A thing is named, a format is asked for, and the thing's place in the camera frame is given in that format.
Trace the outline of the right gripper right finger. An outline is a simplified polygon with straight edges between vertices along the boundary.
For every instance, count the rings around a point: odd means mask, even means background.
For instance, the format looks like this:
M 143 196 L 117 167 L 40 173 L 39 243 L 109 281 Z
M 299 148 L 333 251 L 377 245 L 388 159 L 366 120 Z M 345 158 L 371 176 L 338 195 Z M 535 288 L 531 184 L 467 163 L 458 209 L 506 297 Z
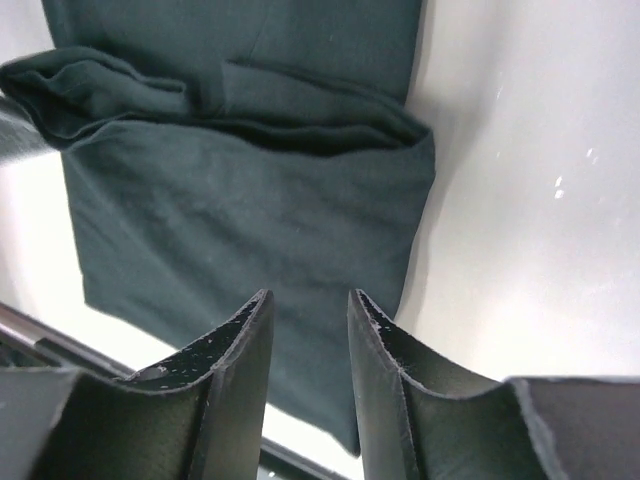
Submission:
M 430 349 L 360 290 L 349 348 L 368 479 L 635 479 L 635 377 L 494 381 Z

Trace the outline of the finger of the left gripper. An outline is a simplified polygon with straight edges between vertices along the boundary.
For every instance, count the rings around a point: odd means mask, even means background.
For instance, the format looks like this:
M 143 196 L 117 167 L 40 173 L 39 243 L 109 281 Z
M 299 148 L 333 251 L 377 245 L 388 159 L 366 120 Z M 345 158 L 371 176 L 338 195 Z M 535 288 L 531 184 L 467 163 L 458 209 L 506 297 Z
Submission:
M 2 97 L 0 115 L 2 166 L 54 152 L 15 102 Z

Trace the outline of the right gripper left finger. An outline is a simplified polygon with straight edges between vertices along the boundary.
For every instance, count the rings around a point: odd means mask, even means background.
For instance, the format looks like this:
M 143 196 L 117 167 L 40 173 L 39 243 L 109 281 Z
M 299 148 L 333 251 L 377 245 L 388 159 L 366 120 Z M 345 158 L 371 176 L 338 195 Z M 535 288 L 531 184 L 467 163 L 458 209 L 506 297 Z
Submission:
M 50 361 L 1 333 L 5 479 L 253 479 L 273 341 L 273 295 L 127 378 Z

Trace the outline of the black t shirt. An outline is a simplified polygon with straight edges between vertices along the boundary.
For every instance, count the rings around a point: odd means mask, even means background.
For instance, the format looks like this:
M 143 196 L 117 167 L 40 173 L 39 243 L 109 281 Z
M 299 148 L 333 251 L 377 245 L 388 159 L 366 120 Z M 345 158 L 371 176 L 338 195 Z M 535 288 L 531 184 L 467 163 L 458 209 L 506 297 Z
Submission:
M 355 288 L 399 306 L 434 180 L 417 1 L 47 1 L 2 91 L 62 155 L 86 303 L 175 346 L 276 301 L 268 400 L 360 451 Z

